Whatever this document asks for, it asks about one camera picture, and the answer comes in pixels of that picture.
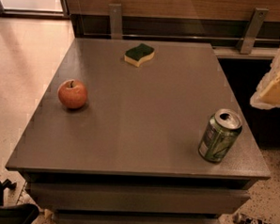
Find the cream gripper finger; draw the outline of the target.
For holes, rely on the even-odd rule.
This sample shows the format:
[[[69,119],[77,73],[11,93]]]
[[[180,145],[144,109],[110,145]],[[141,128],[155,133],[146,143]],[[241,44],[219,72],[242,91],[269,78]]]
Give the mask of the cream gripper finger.
[[[258,83],[250,104],[257,109],[280,108],[280,48],[272,60],[271,70]]]

